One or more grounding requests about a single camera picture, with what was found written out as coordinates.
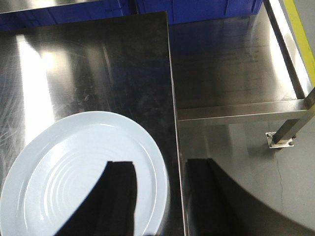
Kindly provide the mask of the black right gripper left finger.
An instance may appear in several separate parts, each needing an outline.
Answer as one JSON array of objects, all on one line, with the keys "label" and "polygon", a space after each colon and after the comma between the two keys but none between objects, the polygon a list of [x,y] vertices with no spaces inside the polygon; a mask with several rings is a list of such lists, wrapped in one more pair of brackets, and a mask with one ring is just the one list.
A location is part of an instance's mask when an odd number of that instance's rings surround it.
[{"label": "black right gripper left finger", "polygon": [[132,236],[137,179],[132,162],[108,162],[58,236]]}]

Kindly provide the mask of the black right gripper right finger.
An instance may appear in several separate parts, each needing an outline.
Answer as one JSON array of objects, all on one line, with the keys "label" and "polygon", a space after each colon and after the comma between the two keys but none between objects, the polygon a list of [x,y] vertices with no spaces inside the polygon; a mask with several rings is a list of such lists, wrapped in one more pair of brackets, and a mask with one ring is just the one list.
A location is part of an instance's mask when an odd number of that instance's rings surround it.
[{"label": "black right gripper right finger", "polygon": [[213,159],[187,162],[196,236],[313,236],[234,181]]}]

